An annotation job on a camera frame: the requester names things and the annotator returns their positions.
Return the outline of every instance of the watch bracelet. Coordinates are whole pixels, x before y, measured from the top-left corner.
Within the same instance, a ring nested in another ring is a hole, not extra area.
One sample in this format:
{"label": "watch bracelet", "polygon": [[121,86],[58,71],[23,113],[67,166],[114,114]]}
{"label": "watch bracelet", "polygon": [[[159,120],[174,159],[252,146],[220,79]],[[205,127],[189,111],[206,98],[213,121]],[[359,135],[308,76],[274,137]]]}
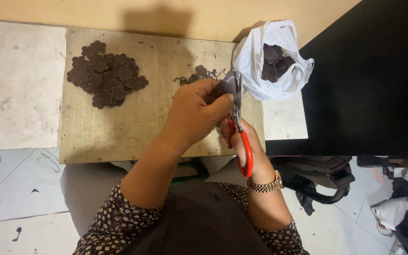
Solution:
{"label": "watch bracelet", "polygon": [[267,193],[267,192],[271,192],[274,190],[282,189],[283,182],[282,182],[281,176],[278,173],[278,171],[275,171],[275,175],[276,175],[276,179],[271,183],[260,185],[260,184],[253,183],[250,179],[247,179],[246,184],[248,188],[251,188],[252,190],[259,192],[259,193]]}

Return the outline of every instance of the white plastic bag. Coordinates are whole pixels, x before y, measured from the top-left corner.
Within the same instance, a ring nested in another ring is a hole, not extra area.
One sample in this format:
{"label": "white plastic bag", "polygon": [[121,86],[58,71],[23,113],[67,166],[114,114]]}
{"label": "white plastic bag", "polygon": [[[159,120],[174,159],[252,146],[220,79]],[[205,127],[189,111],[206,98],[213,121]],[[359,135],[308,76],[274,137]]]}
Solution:
{"label": "white plastic bag", "polygon": [[[280,46],[295,61],[275,83],[261,78],[264,43]],[[257,100],[293,97],[308,82],[314,67],[314,59],[304,60],[298,53],[297,33],[291,20],[267,21],[263,26],[252,29],[237,46],[233,61],[234,70],[243,75],[243,84]]]}

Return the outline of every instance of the sleeve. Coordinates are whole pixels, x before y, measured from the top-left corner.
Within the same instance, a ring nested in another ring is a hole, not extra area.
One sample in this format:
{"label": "sleeve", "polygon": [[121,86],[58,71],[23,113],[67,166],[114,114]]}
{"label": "sleeve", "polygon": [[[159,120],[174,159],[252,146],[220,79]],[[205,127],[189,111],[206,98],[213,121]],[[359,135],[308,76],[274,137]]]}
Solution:
{"label": "sleeve", "polygon": [[160,215],[162,206],[156,209],[142,209],[131,204],[122,195],[119,184],[78,241],[74,255],[116,254],[127,247]]}
{"label": "sleeve", "polygon": [[275,231],[258,230],[258,234],[274,255],[310,255],[303,249],[302,240],[295,227],[294,220],[283,229]]}
{"label": "sleeve", "polygon": [[[218,183],[223,190],[233,197],[235,201],[243,204],[245,209],[248,209],[248,189],[237,184]],[[303,249],[302,240],[295,227],[295,221],[289,224],[284,229],[276,231],[258,230],[258,235],[262,238],[266,246],[273,254],[281,255],[295,255],[305,254],[309,255]]]}

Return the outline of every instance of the wall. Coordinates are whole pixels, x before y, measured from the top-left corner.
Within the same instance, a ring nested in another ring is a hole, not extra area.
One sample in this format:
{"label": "wall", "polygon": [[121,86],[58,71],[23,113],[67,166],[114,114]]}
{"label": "wall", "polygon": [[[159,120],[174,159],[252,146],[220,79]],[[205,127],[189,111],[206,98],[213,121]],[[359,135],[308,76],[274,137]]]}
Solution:
{"label": "wall", "polygon": [[0,0],[0,20],[239,42],[267,20],[293,20],[298,45],[360,0]]}

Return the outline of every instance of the left hand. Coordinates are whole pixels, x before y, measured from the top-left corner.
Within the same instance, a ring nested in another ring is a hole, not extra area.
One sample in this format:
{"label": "left hand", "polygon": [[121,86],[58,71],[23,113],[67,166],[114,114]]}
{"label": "left hand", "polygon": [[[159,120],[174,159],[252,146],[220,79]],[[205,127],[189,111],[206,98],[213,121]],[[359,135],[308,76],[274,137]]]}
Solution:
{"label": "left hand", "polygon": [[206,137],[217,122],[233,107],[234,96],[224,94],[213,101],[214,79],[187,84],[174,95],[161,136],[173,143],[179,154]]}

